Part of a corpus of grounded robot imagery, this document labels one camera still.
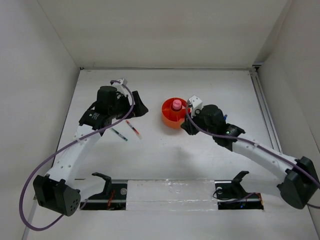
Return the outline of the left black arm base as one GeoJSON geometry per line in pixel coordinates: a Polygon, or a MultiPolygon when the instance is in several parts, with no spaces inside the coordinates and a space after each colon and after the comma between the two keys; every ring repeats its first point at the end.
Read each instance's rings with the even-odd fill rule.
{"type": "Polygon", "coordinates": [[[104,180],[103,190],[81,202],[79,209],[87,211],[124,211],[127,204],[128,181],[112,180],[102,173],[93,173],[104,180]]]}

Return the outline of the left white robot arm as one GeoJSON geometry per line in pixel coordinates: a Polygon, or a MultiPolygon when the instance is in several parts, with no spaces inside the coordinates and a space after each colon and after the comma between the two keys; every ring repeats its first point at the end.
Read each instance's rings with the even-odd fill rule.
{"type": "Polygon", "coordinates": [[[38,204],[64,216],[75,213],[80,203],[98,195],[107,198],[112,192],[111,177],[94,172],[92,178],[76,182],[76,175],[87,155],[113,120],[142,117],[149,110],[138,91],[131,93],[133,104],[114,86],[101,86],[96,101],[84,112],[74,136],[74,144],[62,155],[46,175],[37,175],[33,188],[38,204]]]}

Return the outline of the pink capped glue bottle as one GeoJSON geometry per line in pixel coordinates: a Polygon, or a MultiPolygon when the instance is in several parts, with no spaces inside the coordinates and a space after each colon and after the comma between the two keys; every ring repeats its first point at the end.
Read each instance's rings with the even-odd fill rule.
{"type": "Polygon", "coordinates": [[[172,104],[171,104],[171,109],[173,111],[180,111],[182,109],[182,101],[179,99],[174,99],[172,104]]]}

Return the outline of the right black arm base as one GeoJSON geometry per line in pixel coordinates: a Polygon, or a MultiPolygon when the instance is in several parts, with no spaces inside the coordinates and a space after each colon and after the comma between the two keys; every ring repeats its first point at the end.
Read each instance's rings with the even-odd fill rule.
{"type": "Polygon", "coordinates": [[[260,193],[246,192],[241,181],[248,175],[241,171],[232,180],[215,180],[212,197],[217,200],[218,210],[264,210],[260,193]]]}

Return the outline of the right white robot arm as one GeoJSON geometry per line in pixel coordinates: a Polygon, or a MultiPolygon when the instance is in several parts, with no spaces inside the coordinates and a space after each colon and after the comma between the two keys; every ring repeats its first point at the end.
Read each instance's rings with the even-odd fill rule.
{"type": "Polygon", "coordinates": [[[267,148],[250,138],[242,128],[226,122],[223,112],[214,104],[202,105],[188,100],[181,128],[193,136],[202,132],[230,152],[242,155],[276,176],[276,188],[272,195],[278,196],[296,209],[310,206],[310,199],[320,188],[315,166],[309,158],[297,159],[267,148]]]}

